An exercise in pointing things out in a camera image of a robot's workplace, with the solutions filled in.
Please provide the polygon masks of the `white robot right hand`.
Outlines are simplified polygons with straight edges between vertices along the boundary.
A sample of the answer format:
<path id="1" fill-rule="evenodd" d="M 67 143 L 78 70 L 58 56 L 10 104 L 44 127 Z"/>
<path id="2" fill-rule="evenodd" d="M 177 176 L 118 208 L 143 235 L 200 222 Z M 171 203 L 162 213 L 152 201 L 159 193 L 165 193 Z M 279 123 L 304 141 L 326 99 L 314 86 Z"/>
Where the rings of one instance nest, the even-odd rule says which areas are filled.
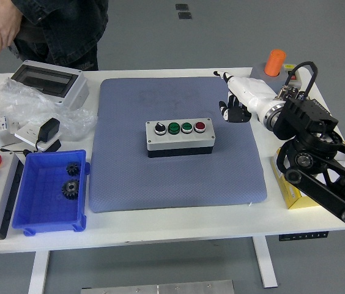
<path id="1" fill-rule="evenodd" d="M 227 72 L 215 71 L 214 75 L 224 80 L 228 86 L 228 101 L 219 102 L 220 112 L 225 121 L 243 123 L 256 114 L 258 121 L 268 130 L 272 130 L 283 100 L 276 98 L 276 93 L 263 80 L 236 77 Z"/>

